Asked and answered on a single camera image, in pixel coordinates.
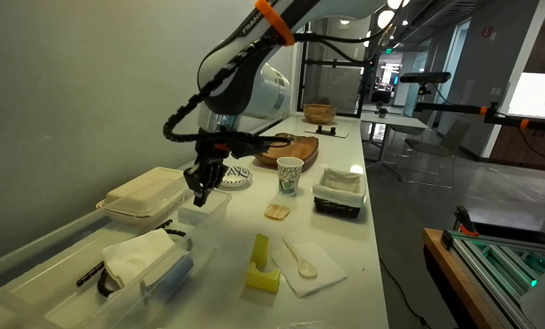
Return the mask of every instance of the paper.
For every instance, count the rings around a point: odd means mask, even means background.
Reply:
[[[151,231],[145,237],[107,248],[105,268],[108,275],[121,286],[129,286],[149,266],[158,262],[174,242],[165,231]]]
[[[330,255],[315,242],[293,244],[302,258],[319,271],[317,279],[302,279],[297,271],[297,260],[288,248],[273,253],[273,262],[280,268],[297,297],[308,297],[346,280],[346,273]]]

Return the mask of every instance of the gray floor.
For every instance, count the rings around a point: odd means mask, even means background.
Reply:
[[[397,151],[403,138],[397,134],[388,151]],[[366,158],[375,156],[377,151],[366,145]],[[423,165],[438,167],[436,160],[423,160]],[[460,158],[454,178],[454,189],[408,185],[385,165],[368,167],[381,258],[401,282],[416,311],[436,329],[458,328],[458,324],[425,268],[421,242],[425,227],[450,229],[456,207],[463,205],[474,222],[545,231],[545,173]],[[421,328],[385,271],[383,280],[390,326]]]

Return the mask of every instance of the white spoon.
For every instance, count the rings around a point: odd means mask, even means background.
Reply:
[[[297,271],[302,279],[317,279],[317,269],[313,264],[310,264],[306,258],[302,258],[295,246],[291,246],[286,238],[282,238],[288,249],[291,251],[295,262],[297,262]]]

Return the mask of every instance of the small bowl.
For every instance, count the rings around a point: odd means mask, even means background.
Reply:
[[[306,121],[313,125],[330,125],[335,120],[335,109],[332,105],[306,105]]]

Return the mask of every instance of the metal frame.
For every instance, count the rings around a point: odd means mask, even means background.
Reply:
[[[500,269],[496,269],[487,257],[476,248],[474,242],[487,242],[491,246],[491,253],[500,257],[502,264],[507,264],[505,275],[511,277],[511,280],[518,282],[522,279],[538,279],[535,271],[531,271],[511,249],[518,251],[535,251],[535,253],[545,253],[545,246],[538,244],[522,244],[522,242],[511,242],[503,238],[465,238],[460,235],[452,235],[454,251],[460,255],[460,258],[469,266],[469,269],[474,273],[474,277],[482,282],[485,291],[493,297],[493,301],[500,306],[500,310],[505,313],[507,321],[520,329],[535,329],[533,322],[527,319],[527,315],[518,306],[518,293],[511,282],[502,277]]]
[[[370,63],[366,63],[366,67],[359,67],[359,65],[354,65],[354,63],[341,63],[341,61],[308,61],[308,50],[310,50],[310,43],[304,43],[304,54],[302,54],[302,72],[300,72],[300,83],[299,83],[299,101],[297,101],[297,112],[304,112],[304,90],[306,90],[306,68],[308,67],[332,67],[332,68],[364,68],[364,76],[363,76],[363,81],[361,81],[361,88],[359,88],[359,109],[357,109],[357,114],[337,114],[341,118],[361,118],[363,116],[363,107],[364,107],[364,99],[368,96],[366,90],[370,90],[372,83],[374,83],[374,67]]]

